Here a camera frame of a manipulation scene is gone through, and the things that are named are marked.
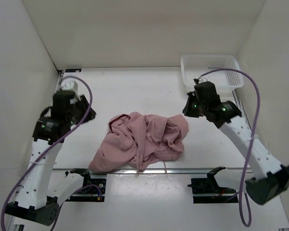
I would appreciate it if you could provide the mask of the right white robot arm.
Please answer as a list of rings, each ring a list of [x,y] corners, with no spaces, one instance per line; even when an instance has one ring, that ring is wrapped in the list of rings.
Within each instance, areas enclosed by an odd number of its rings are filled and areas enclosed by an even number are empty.
[[[254,176],[244,181],[244,191],[264,205],[289,187],[289,165],[283,165],[251,134],[242,112],[232,101],[222,102],[212,82],[201,82],[189,92],[183,114],[204,116],[226,135],[252,168]]]

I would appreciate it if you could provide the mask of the pink trousers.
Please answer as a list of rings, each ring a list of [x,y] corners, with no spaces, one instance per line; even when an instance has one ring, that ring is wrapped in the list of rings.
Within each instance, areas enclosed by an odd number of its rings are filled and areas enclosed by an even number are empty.
[[[128,164],[140,173],[150,164],[176,161],[184,152],[188,132],[182,115],[118,115],[108,122],[108,132],[88,169],[107,173]]]

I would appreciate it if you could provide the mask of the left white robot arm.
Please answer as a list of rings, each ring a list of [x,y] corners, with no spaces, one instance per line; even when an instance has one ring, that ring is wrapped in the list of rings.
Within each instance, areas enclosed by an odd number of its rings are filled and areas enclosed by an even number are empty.
[[[3,231],[24,228],[23,224],[5,227],[5,215],[55,226],[64,201],[75,193],[90,190],[90,173],[85,168],[66,172],[64,180],[52,189],[49,182],[65,138],[95,118],[91,104],[92,99],[78,94],[78,85],[72,80],[62,83],[53,95],[52,105],[43,110],[36,122],[28,168],[4,202],[0,216]]]

